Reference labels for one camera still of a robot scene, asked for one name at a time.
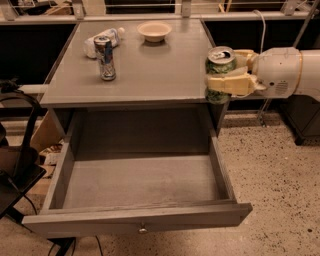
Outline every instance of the speckled floor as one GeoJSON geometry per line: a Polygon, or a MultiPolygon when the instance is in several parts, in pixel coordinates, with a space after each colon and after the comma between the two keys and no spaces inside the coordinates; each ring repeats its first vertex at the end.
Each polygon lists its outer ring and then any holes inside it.
{"type": "MultiPolygon", "coordinates": [[[[219,136],[236,197],[253,205],[239,227],[99,236],[103,254],[320,255],[320,140],[296,146],[279,114],[265,120],[263,128],[253,114],[228,114],[219,136]]],[[[30,197],[40,207],[43,198],[30,197]]],[[[7,218],[0,230],[1,255],[47,255],[52,245],[7,218]]],[[[95,238],[77,239],[74,255],[99,255],[95,238]]]]}

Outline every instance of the white bowl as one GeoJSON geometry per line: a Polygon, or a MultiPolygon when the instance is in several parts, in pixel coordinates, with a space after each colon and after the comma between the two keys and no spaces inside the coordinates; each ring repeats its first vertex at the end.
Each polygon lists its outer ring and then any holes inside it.
{"type": "Polygon", "coordinates": [[[145,40],[156,43],[162,41],[171,32],[172,27],[163,21],[147,21],[141,23],[137,29],[145,40]]]}

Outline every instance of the crushed can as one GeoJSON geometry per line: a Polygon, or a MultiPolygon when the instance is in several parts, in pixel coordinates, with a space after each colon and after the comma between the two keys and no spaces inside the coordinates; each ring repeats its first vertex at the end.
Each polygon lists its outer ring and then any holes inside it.
{"type": "Polygon", "coordinates": [[[115,79],[116,70],[113,63],[113,48],[110,38],[107,36],[96,36],[93,41],[101,79],[106,81],[115,79]]]}

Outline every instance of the drawer front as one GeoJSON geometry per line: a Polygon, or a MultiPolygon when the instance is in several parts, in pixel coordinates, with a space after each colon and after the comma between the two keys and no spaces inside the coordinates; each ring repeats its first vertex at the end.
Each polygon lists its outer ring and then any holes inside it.
{"type": "Polygon", "coordinates": [[[46,238],[238,226],[250,204],[29,216],[24,225],[46,238]]]}

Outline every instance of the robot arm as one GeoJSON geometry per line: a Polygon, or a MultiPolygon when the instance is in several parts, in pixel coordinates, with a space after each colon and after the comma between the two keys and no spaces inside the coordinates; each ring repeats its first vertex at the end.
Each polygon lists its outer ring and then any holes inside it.
{"type": "Polygon", "coordinates": [[[245,58],[242,66],[246,69],[240,67],[236,75],[208,76],[209,89],[242,96],[256,93],[265,98],[300,94],[320,102],[320,50],[299,51],[289,47],[272,48],[260,55],[252,50],[235,50],[235,53],[237,62],[245,58]]]}
{"type": "Polygon", "coordinates": [[[300,94],[320,101],[320,50],[272,48],[254,60],[252,73],[266,86],[257,92],[266,98],[300,94]]]}

